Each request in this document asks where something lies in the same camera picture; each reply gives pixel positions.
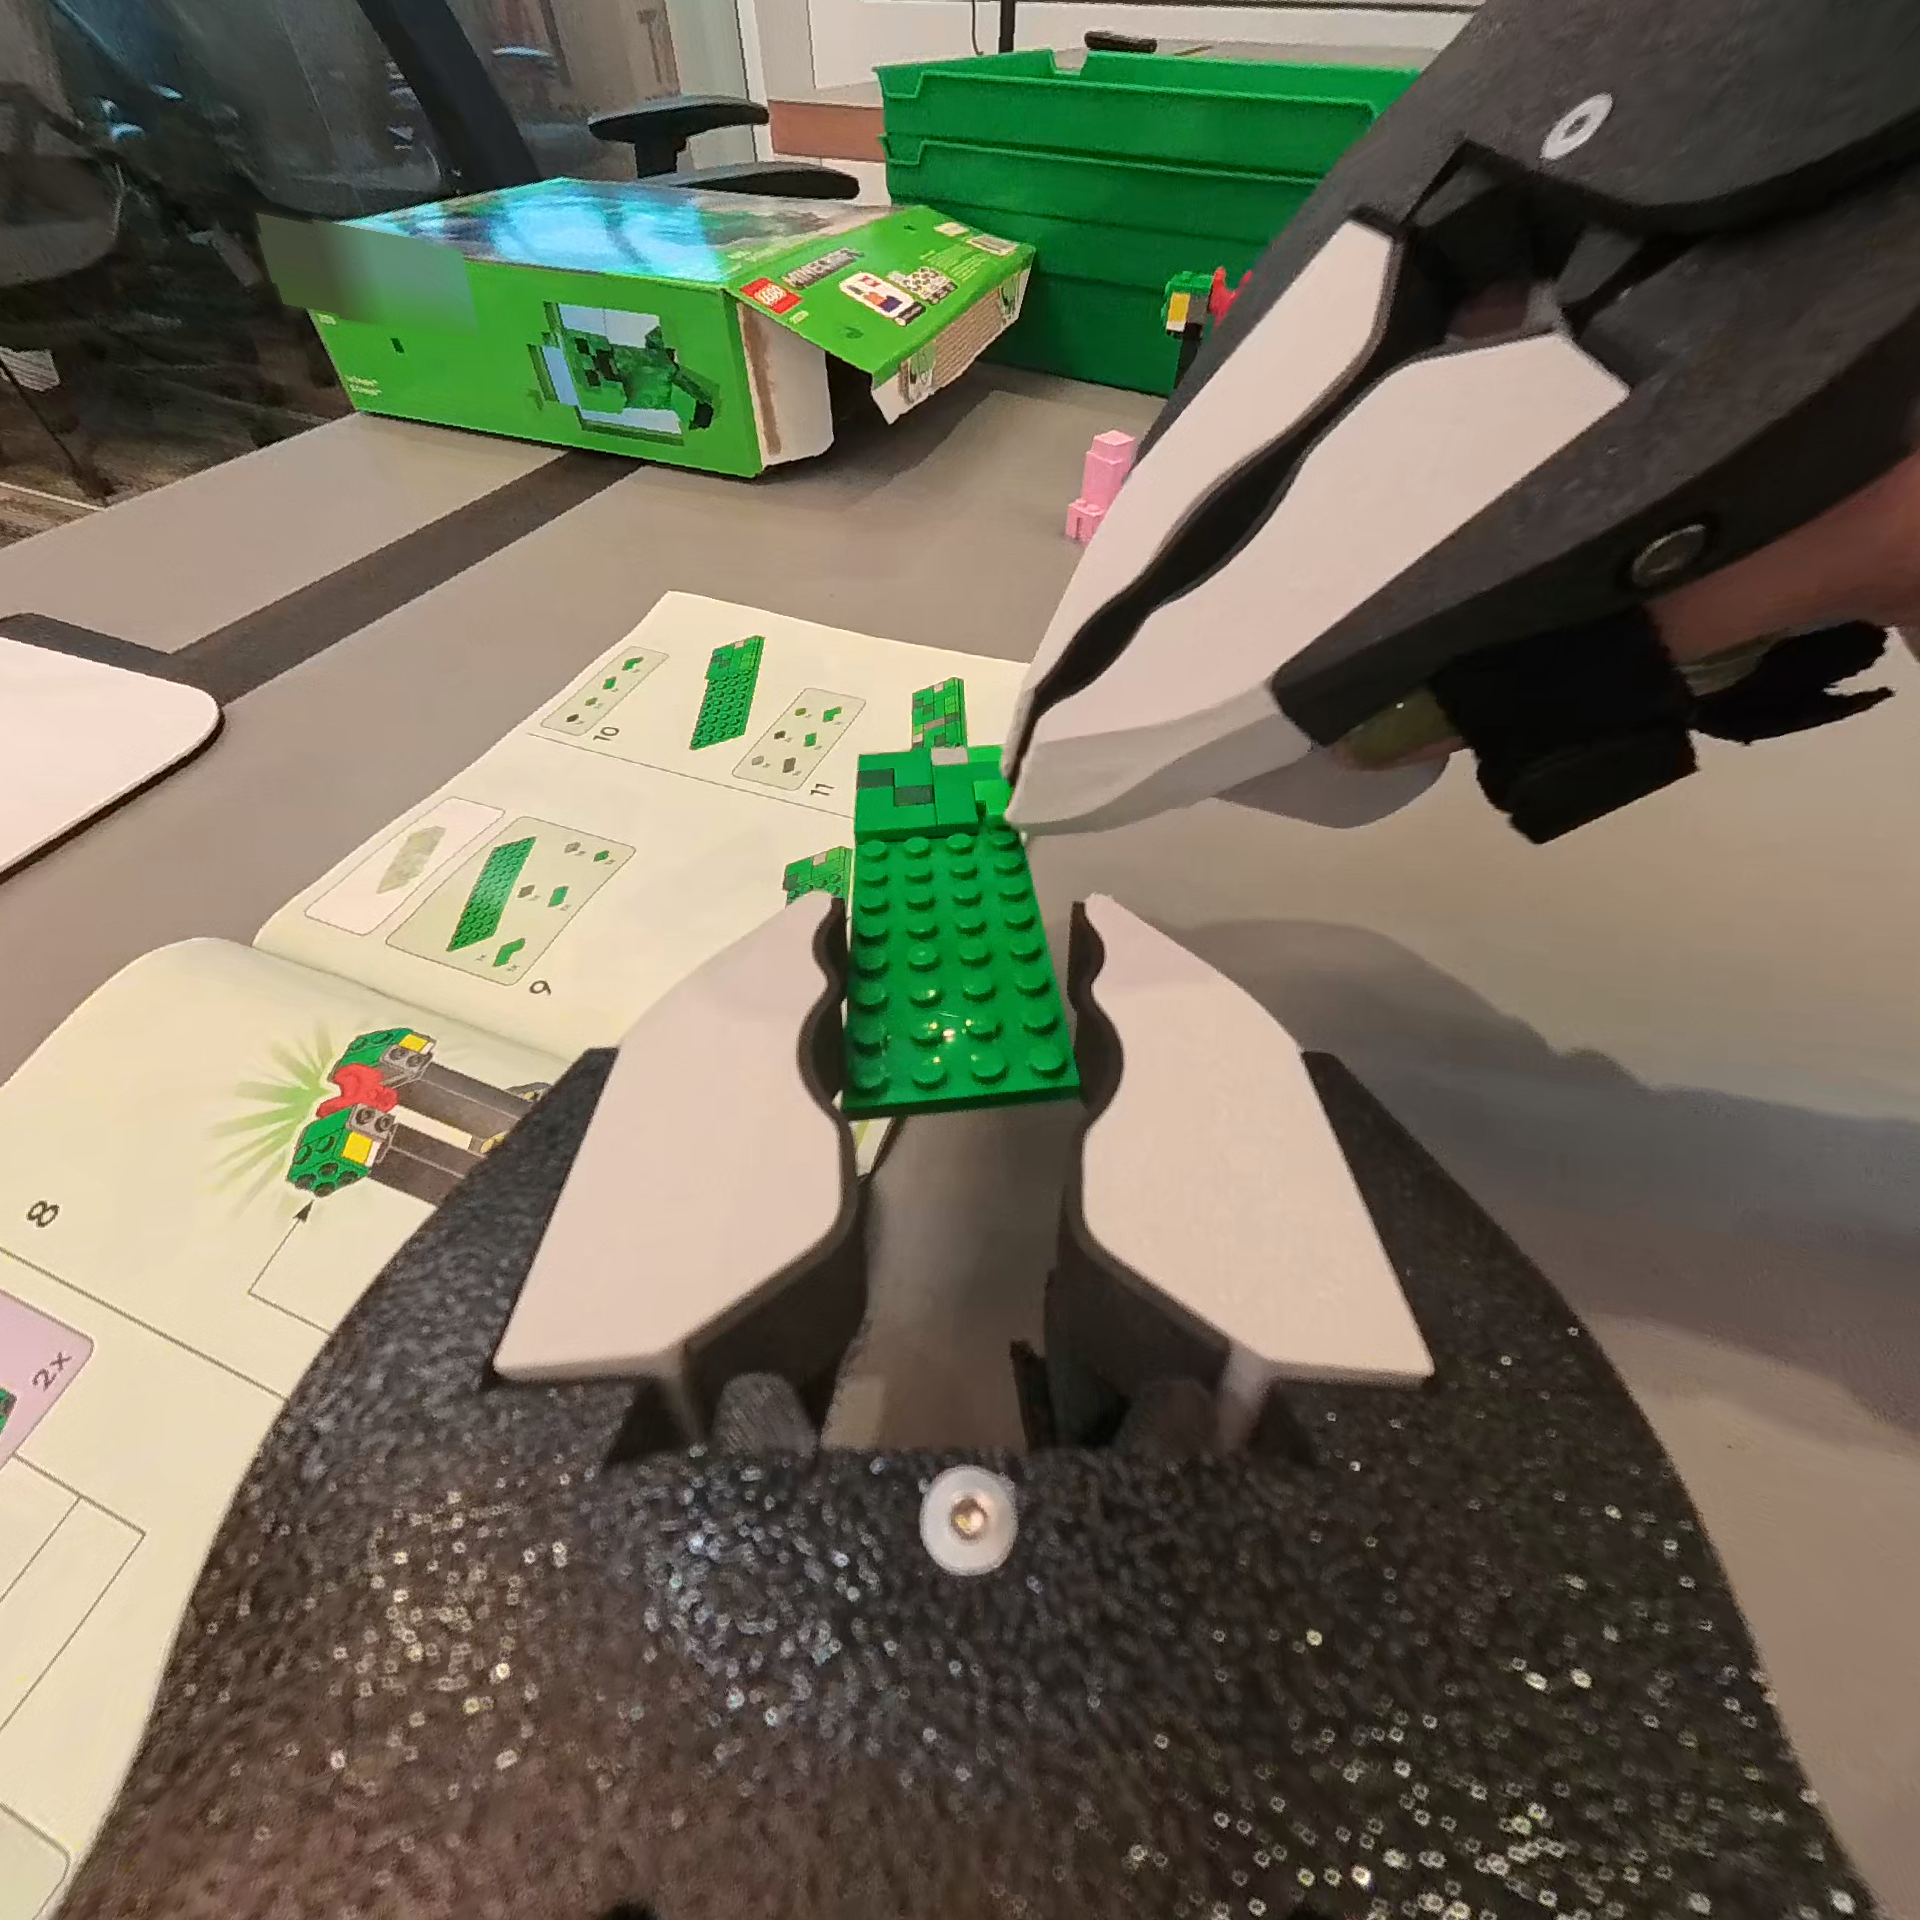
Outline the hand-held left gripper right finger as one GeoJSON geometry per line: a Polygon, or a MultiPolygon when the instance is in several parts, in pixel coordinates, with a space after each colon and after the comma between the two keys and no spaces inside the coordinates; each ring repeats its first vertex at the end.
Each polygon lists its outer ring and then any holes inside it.
{"type": "Polygon", "coordinates": [[[1305,1052],[1112,895],[1073,912],[1086,1100],[1064,1254],[1233,1388],[1419,1384],[1433,1356],[1305,1052]]]}

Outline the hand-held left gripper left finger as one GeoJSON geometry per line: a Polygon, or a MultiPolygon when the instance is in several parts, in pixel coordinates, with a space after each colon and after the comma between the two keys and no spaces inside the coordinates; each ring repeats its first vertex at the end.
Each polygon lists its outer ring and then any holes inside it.
{"type": "Polygon", "coordinates": [[[514,1383],[835,1366],[864,1314],[849,912],[808,894],[626,1031],[497,1344],[514,1383]]]}

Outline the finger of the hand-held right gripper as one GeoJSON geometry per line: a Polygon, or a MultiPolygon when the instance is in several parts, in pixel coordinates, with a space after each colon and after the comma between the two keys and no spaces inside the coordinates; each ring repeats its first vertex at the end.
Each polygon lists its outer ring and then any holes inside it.
{"type": "Polygon", "coordinates": [[[1305,762],[1275,674],[1625,396],[1563,332],[1387,372],[1305,452],[1238,558],[1036,722],[1015,824],[1110,830],[1305,762]]]}
{"type": "Polygon", "coordinates": [[[1217,562],[1209,542],[1233,542],[1235,516],[1273,500],[1273,464],[1378,354],[1406,252],[1403,232],[1348,216],[1303,253],[1273,245],[1244,277],[1049,616],[1015,703],[1015,778],[1040,763],[1043,722],[1217,562]]]}

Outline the green studded brick plate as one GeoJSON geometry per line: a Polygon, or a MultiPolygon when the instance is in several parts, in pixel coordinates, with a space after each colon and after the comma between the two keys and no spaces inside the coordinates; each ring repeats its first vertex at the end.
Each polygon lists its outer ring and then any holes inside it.
{"type": "Polygon", "coordinates": [[[998,748],[859,757],[844,1085],[854,1120],[1079,1092],[1008,795],[998,748]]]}

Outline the person's right hand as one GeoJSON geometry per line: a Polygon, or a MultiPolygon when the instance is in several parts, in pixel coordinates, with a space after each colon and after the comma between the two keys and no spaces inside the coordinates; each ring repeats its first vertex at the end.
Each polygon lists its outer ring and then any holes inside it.
{"type": "Polygon", "coordinates": [[[1836,692],[1881,659],[1887,636],[1916,644],[1918,455],[1744,560],[1651,608],[1679,662],[1769,644],[1750,679],[1697,700],[1697,734],[1750,744],[1838,725],[1888,692],[1836,692]]]}

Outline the small pink brick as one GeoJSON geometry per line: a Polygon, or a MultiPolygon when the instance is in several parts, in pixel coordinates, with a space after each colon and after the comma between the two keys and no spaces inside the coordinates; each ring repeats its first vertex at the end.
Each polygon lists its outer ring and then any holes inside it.
{"type": "Polygon", "coordinates": [[[1065,536],[1091,543],[1129,478],[1139,452],[1139,435],[1110,428],[1094,436],[1076,492],[1065,510],[1065,536]]]}

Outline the green plastic bin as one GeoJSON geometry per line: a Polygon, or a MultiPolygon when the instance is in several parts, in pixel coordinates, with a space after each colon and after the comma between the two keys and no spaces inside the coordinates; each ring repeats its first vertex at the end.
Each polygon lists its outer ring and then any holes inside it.
{"type": "Polygon", "coordinates": [[[887,63],[896,203],[1036,248],[1010,367],[1170,394],[1167,288],[1238,280],[1416,68],[1052,51],[887,63]]]}

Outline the building instruction booklet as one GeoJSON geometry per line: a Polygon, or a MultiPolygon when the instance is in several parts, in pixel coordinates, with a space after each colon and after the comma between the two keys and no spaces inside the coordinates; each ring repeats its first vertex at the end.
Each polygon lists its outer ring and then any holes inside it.
{"type": "Polygon", "coordinates": [[[126,964],[3,1101],[3,1914],[56,1915],[234,1487],[404,1234],[854,844],[864,752],[1019,664],[668,592],[249,943],[126,964]]]}

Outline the black office chair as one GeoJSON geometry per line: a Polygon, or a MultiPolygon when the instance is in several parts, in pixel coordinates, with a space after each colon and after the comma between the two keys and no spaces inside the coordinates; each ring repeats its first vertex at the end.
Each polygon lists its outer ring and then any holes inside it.
{"type": "Polygon", "coordinates": [[[628,109],[594,111],[587,131],[594,140],[632,148],[636,175],[665,186],[754,192],[776,173],[769,159],[735,159],[681,168],[694,136],[766,128],[771,111],[753,100],[728,94],[665,94],[628,109]]]}

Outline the green brick set box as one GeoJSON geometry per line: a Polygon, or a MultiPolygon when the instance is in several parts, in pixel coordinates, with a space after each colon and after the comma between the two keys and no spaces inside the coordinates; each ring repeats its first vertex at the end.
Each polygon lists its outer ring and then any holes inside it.
{"type": "Polygon", "coordinates": [[[927,205],[570,178],[259,239],[360,412],[735,478],[950,389],[1036,262],[927,205]]]}

